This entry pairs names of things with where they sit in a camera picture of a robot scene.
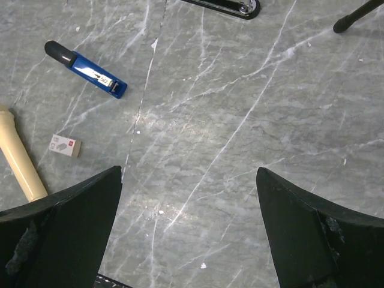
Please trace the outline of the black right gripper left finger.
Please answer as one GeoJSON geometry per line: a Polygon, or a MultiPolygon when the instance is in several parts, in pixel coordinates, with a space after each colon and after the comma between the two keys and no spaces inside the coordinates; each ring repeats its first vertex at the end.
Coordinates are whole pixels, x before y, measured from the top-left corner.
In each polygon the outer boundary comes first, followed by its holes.
{"type": "Polygon", "coordinates": [[[1,287],[92,287],[122,190],[120,166],[1,211],[1,287]]]}

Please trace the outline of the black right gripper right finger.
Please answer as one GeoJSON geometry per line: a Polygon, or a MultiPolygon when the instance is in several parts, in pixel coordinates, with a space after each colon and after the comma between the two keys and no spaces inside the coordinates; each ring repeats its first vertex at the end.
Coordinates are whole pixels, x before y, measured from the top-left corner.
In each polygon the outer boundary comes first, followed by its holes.
{"type": "Polygon", "coordinates": [[[280,287],[383,287],[383,219],[328,201],[264,167],[256,184],[280,287]]]}

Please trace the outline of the blue stapler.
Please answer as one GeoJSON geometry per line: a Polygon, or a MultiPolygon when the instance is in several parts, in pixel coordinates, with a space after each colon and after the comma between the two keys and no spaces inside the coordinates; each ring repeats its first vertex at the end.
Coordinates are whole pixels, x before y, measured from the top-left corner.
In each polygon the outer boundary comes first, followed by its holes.
{"type": "Polygon", "coordinates": [[[128,85],[121,79],[56,41],[48,41],[44,45],[44,50],[51,58],[117,99],[122,98],[128,88],[128,85]]]}

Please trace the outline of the black stapler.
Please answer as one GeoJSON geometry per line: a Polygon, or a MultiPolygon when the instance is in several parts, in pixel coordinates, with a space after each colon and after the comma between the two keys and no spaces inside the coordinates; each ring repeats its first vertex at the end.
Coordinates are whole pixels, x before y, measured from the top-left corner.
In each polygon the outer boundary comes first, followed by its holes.
{"type": "Polygon", "coordinates": [[[184,0],[184,2],[219,11],[244,20],[254,19],[261,10],[261,4],[258,0],[184,0]]]}

